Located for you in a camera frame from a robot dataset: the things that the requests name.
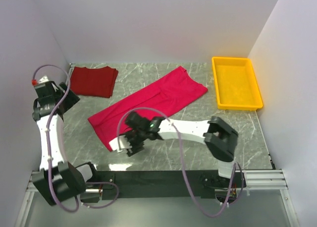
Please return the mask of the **pink t shirt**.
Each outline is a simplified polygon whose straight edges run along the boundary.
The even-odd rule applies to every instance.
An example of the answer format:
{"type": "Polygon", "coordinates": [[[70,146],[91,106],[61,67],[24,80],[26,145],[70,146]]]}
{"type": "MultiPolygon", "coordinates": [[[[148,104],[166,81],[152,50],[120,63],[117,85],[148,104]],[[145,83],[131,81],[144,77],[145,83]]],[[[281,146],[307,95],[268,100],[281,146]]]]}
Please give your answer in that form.
{"type": "Polygon", "coordinates": [[[159,80],[88,118],[98,138],[109,151],[116,141],[117,126],[123,115],[134,108],[148,107],[172,116],[207,93],[203,84],[178,67],[159,80]]]}

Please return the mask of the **yellow plastic tray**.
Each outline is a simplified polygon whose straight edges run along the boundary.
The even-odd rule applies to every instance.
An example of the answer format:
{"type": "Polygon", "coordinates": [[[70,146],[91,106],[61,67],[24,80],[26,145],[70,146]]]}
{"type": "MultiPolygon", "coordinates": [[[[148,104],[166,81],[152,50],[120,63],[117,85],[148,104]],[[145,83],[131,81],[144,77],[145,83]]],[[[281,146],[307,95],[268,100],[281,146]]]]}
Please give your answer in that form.
{"type": "Polygon", "coordinates": [[[211,59],[217,107],[221,110],[256,111],[263,101],[249,58],[211,59]]]}

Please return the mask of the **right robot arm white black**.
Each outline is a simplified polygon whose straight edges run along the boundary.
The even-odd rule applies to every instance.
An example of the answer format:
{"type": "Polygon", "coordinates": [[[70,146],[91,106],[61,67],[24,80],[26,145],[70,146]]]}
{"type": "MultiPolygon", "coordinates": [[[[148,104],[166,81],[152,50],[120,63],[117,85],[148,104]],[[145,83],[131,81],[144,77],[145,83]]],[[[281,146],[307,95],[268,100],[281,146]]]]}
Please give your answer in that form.
{"type": "Polygon", "coordinates": [[[217,159],[217,181],[228,187],[234,180],[235,148],[238,132],[223,119],[212,116],[209,120],[185,121],[155,116],[151,120],[131,112],[124,122],[130,129],[119,136],[120,146],[132,156],[144,149],[145,140],[178,139],[206,145],[217,159]]]}

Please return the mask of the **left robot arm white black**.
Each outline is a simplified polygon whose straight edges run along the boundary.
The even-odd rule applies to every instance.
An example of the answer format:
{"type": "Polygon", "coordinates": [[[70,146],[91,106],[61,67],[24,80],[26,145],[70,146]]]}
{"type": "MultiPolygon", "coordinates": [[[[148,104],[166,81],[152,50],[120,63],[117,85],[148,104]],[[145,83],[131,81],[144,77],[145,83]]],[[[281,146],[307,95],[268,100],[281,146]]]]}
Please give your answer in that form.
{"type": "Polygon", "coordinates": [[[67,159],[63,126],[64,114],[79,102],[64,82],[56,84],[46,76],[32,84],[37,94],[32,118],[41,137],[39,172],[32,175],[33,185],[51,206],[84,193],[98,185],[99,176],[91,162],[73,166],[67,159]]]}

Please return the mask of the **folded dark red t shirt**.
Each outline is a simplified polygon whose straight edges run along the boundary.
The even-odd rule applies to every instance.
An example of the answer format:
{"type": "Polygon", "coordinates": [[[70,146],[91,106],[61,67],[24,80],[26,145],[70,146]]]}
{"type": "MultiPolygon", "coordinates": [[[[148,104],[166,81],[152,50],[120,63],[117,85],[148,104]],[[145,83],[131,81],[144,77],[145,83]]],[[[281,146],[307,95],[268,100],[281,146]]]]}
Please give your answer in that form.
{"type": "Polygon", "coordinates": [[[70,89],[76,95],[110,98],[118,76],[118,70],[74,67],[70,77],[70,89]]]}

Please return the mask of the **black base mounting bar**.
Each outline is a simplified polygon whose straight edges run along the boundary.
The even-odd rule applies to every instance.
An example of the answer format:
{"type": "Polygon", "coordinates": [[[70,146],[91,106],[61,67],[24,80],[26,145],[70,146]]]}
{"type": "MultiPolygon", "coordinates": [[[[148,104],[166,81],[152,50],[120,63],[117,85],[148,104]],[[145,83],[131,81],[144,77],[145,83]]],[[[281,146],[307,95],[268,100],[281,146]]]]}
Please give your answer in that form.
{"type": "MultiPolygon", "coordinates": [[[[218,176],[217,170],[187,170],[186,175],[193,194],[204,199],[225,195],[229,179],[218,176]]],[[[90,182],[110,182],[119,188],[119,198],[189,197],[182,171],[97,171],[90,182]]],[[[116,188],[109,184],[88,184],[80,195],[84,203],[112,200],[116,188]]]]}

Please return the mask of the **aluminium frame rail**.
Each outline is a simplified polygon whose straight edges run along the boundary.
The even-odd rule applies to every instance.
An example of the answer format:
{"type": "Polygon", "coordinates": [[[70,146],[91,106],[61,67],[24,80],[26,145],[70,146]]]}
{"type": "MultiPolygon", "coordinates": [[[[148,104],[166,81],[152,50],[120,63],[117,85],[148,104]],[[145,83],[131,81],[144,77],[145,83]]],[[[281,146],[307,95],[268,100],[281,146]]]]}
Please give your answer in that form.
{"type": "MultiPolygon", "coordinates": [[[[65,84],[70,88],[70,79],[67,79],[65,84]]],[[[137,112],[138,108],[131,109],[130,111],[126,112],[123,117],[120,119],[118,123],[118,128],[121,128],[123,124],[125,124],[125,119],[131,112],[137,112]]],[[[167,119],[170,119],[168,116],[166,116],[161,111],[156,111],[156,116],[162,116],[167,119]]],[[[117,132],[117,137],[120,136],[124,132],[117,132]]],[[[198,197],[194,196],[192,188],[190,186],[190,183],[188,181],[187,175],[186,175],[186,169],[182,168],[180,171],[182,171],[183,178],[186,184],[186,187],[189,192],[189,197],[192,198],[192,200],[196,200],[198,197]]],[[[24,200],[22,207],[20,209],[18,218],[16,220],[16,226],[23,227],[26,224],[26,220],[29,214],[29,210],[31,207],[31,203],[34,197],[35,193],[39,193],[36,187],[33,185],[32,182],[32,175],[30,177],[27,190],[25,192],[24,200]]],[[[111,184],[110,182],[90,182],[87,181],[86,186],[88,184],[109,184],[113,185],[116,188],[116,196],[112,200],[108,200],[110,203],[114,203],[119,197],[119,188],[115,184],[111,184]]],[[[220,208],[224,210],[226,207],[231,206],[232,204],[236,203],[238,199],[242,196],[242,193],[244,191],[250,191],[250,190],[282,190],[286,189],[287,184],[283,175],[283,172],[281,170],[243,170],[240,166],[240,164],[235,159],[235,164],[232,170],[232,176],[229,179],[229,186],[225,192],[224,197],[216,196],[215,200],[217,200],[220,203],[220,208]]],[[[65,207],[64,210],[69,213],[76,213],[79,210],[80,206],[85,206],[90,209],[97,209],[98,205],[97,203],[84,203],[80,200],[80,195],[77,197],[72,197],[75,200],[75,207],[73,209],[65,207]]],[[[56,201],[55,206],[62,207],[62,202],[56,201]]]]}

